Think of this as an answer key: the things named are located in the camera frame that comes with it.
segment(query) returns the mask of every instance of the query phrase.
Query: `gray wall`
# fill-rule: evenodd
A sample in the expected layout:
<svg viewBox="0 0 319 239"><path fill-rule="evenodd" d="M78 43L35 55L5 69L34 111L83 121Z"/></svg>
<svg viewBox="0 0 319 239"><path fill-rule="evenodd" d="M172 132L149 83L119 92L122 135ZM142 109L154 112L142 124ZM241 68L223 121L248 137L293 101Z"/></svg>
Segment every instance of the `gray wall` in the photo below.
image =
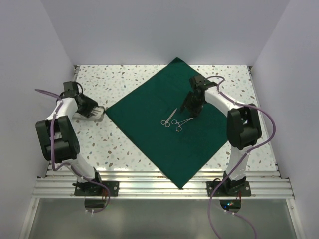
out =
<svg viewBox="0 0 319 239"><path fill-rule="evenodd" d="M290 177L309 238L319 235L319 1L291 0L253 67L261 106L275 118L273 148Z"/></svg>
<svg viewBox="0 0 319 239"><path fill-rule="evenodd" d="M39 0L0 1L0 238L18 238L36 176L47 166L35 123L55 102L72 64Z"/></svg>
<svg viewBox="0 0 319 239"><path fill-rule="evenodd" d="M289 0L41 0L74 64L252 65Z"/></svg>

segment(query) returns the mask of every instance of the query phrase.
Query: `terrazzo table surface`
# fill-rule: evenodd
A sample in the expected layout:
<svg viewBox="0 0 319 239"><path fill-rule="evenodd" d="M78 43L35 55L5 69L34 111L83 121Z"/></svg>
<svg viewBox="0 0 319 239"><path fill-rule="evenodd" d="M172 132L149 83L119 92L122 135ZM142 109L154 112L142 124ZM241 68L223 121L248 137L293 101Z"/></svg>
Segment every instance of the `terrazzo table surface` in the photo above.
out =
<svg viewBox="0 0 319 239"><path fill-rule="evenodd" d="M81 65L77 81L84 94L99 105L110 107L143 84L165 65ZM226 78L221 89L235 99L257 105L250 75L246 66L191 65L203 76L220 75ZM102 122L73 120L81 146L81 154L89 164L103 171L158 171L159 169L105 115ZM262 124L262 138L266 131ZM225 170L230 144L223 147L203 166L202 170ZM254 150L248 160L248 171L276 171L270 145Z"/></svg>

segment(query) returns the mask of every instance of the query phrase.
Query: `dark green fabric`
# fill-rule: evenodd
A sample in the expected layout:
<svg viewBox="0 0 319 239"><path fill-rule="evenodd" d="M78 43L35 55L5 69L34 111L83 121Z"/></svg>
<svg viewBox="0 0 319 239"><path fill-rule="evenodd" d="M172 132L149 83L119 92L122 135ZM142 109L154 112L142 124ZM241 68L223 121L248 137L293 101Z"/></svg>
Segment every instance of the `dark green fabric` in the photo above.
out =
<svg viewBox="0 0 319 239"><path fill-rule="evenodd" d="M189 79L198 75L179 58L106 110L118 128L169 178L182 188L227 141L226 117L206 104L199 117L182 126L161 125L174 109L171 120L185 120L179 111Z"/></svg>

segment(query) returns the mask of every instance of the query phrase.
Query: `purple cable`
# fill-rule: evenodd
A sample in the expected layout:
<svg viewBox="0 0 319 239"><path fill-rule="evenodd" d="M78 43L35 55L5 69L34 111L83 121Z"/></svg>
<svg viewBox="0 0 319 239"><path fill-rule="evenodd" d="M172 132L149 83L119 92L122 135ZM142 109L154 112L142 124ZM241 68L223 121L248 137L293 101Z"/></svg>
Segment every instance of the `purple cable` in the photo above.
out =
<svg viewBox="0 0 319 239"><path fill-rule="evenodd" d="M50 143L51 143L51 162L52 162L52 170L53 171L57 171L59 170L62 166L70 166L71 164L70 163L61 163L57 168L55 168L55 154L54 154L54 122L55 122L55 119L56 119L56 114L58 113L59 109L61 108L61 106L63 105L63 101L61 99L61 97L55 93L52 93L52 92L49 92L49 91L45 91L45 90L40 90L40 89L35 89L35 91L37 92L40 92L42 94L45 94L45 95L49 95L49 96L52 96L52 97L55 97L57 98L58 100L61 100L61 103L58 105L58 107L56 108L55 110L55 114L53 114L53 117L52 117L52 121L51 121L51 124L50 124L50 135L51 135L51 139L50 139ZM111 192L109 190L109 188L105 185L103 185L102 183L98 183L98 182L95 182L85 176L82 176L79 172L77 172L72 166L71 166L71 169L73 170L73 172L78 175L79 177L83 177L86 181L90 182L90 183L93 183L93 184L96 184L100 187L103 187L107 192L108 192L108 199L107 199L107 202L106 204L104 205L103 208L101 209L98 209L98 210L93 210L91 211L91 213L99 213L101 211L103 211L109 204L110 202L110 199L111 199Z"/></svg>
<svg viewBox="0 0 319 239"><path fill-rule="evenodd" d="M235 105L238 105L238 106L243 106L243 107L249 107L249 108L252 108L252 109L255 109L255 110L258 110L260 112L262 112L263 114L265 114L269 120L271 121L272 125L273 125L273 132L272 134L270 135L269 139L265 140L264 142L260 143L260 144L257 144L256 146L254 147L251 147L250 149L248 149L244 155L240 158L240 160L238 161L238 163L235 165L235 167L228 173L228 175L217 185L217 187L213 190L212 194L210 195L210 198L209 198L209 203L208 203L208 210L207 210L207 214L208 214L208 219L209 219L209 224L211 226L211 228L213 229L213 231L215 232L216 236L221 239L221 236L220 234L218 233L218 231L216 230L216 228L214 227L213 225L213 222L211 220L211 215L210 215L210 209L211 209L211 203L212 203L212 198L214 196L214 194L216 193L217 189L228 179L228 177L235 171L235 169L242 163L242 161L244 160L244 158L247 156L248 153L250 153L252 150L256 149L256 148L259 148L263 145L265 145L266 143L270 142L274 136L275 136L275 133L276 133L276 125L275 125L275 121L274 119L267 113L265 112L264 110L262 110L261 108L258 108L256 106L251 106L251 105L246 105L246 104L241 104L241 103L238 103L238 102L235 102L234 100L232 100L231 98L229 98L227 95L225 95L223 92L221 92L219 90L219 87L220 85L225 81L225 78L222 77L222 76L209 76L207 77L206 79L209 79L209 78L221 78L222 81L218 83L217 85L217 91L225 98L227 99L228 101L230 101L231 103L235 104ZM245 220L253 229L254 231L254 235L255 235L255 239L257 238L257 231L256 231L256 228L253 226L253 224L248 220L246 219L245 217L235 213L234 214L235 216Z"/></svg>

